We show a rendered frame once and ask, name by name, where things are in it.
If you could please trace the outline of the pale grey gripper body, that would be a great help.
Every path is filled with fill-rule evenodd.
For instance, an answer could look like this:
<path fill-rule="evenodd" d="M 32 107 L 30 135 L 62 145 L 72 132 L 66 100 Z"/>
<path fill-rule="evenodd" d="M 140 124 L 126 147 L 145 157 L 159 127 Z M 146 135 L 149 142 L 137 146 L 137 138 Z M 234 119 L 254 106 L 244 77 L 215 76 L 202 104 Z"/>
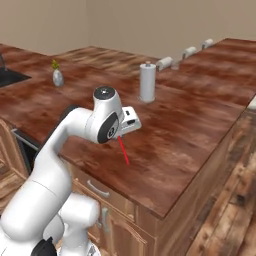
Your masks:
<path fill-rule="evenodd" d="M 125 121 L 120 128 L 119 135 L 123 136 L 141 128 L 141 122 L 138 119 Z"/>

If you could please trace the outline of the grey vase with yellow plant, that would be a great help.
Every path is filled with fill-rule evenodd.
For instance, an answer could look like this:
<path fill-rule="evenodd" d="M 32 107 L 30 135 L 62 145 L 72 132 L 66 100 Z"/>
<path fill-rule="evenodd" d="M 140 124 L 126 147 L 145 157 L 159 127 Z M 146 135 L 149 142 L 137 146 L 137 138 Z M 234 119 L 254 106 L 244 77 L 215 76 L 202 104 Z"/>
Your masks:
<path fill-rule="evenodd" d="M 55 86 L 63 86 L 64 85 L 64 77 L 59 70 L 59 63 L 56 60 L 52 60 L 52 68 L 53 68 L 53 83 Z"/>

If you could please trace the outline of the wooden drawer front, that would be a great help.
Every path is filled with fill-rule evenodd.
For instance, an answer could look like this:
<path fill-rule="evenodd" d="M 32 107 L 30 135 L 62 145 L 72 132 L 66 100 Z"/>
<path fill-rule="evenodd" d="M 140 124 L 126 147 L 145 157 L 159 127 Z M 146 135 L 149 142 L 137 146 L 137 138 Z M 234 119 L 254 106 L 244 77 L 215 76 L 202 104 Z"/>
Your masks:
<path fill-rule="evenodd" d="M 89 174 L 86 174 L 85 172 L 81 171 L 77 167 L 69 164 L 68 168 L 72 174 L 73 179 L 76 182 L 78 182 L 80 186 L 84 187 L 89 193 L 94 194 L 98 198 L 102 199 L 104 202 L 108 203 L 111 207 L 122 213 L 129 220 L 134 221 L 135 205 L 131 201 L 129 201 L 122 195 L 118 194 L 108 186 L 104 185 L 100 181 L 96 180 Z M 96 186 L 98 189 L 105 192 L 109 192 L 110 196 L 108 198 L 105 198 L 91 190 L 87 185 L 87 180 L 91 180 L 92 184 Z"/>

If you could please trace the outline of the wooden cupboard door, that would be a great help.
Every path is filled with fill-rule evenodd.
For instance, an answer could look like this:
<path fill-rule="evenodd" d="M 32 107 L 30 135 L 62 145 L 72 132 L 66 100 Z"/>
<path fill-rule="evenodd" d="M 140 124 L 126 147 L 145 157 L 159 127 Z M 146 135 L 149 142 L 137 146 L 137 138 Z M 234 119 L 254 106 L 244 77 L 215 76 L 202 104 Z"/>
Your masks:
<path fill-rule="evenodd" d="M 147 241 L 124 216 L 108 208 L 110 231 L 104 232 L 100 217 L 89 229 L 89 238 L 99 247 L 103 256 L 146 256 Z"/>

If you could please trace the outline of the red straw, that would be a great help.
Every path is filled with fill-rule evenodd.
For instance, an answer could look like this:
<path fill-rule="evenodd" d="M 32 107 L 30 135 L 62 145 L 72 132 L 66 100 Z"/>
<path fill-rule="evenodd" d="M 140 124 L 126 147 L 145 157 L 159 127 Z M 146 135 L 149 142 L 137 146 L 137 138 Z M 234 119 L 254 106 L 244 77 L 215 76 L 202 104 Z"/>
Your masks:
<path fill-rule="evenodd" d="M 123 144 L 123 141 L 122 141 L 121 136 L 118 136 L 118 142 L 119 142 L 120 147 L 121 147 L 121 149 L 122 149 L 125 162 L 126 162 L 126 164 L 129 166 L 129 165 L 130 165 L 130 162 L 129 162 L 128 155 L 127 155 L 127 152 L 126 152 L 126 150 L 125 150 L 125 147 L 124 147 L 124 144 Z"/>

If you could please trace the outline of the black dishwasher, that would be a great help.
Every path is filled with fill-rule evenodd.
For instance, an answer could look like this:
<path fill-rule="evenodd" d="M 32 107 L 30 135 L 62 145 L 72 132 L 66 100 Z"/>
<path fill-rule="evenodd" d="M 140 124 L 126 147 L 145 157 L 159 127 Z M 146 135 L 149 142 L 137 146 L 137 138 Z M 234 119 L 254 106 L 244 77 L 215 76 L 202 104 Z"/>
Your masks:
<path fill-rule="evenodd" d="M 11 132 L 17 140 L 28 174 L 31 174 L 40 144 L 17 128 L 13 128 Z"/>

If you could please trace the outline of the wooden cupboard run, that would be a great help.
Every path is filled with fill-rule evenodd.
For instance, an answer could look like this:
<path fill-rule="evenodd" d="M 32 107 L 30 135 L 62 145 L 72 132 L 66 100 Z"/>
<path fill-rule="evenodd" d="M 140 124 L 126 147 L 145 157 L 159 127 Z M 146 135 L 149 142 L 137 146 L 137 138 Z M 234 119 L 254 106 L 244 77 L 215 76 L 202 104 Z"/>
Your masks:
<path fill-rule="evenodd" d="M 28 178 L 11 126 L 0 119 L 0 214 Z"/>

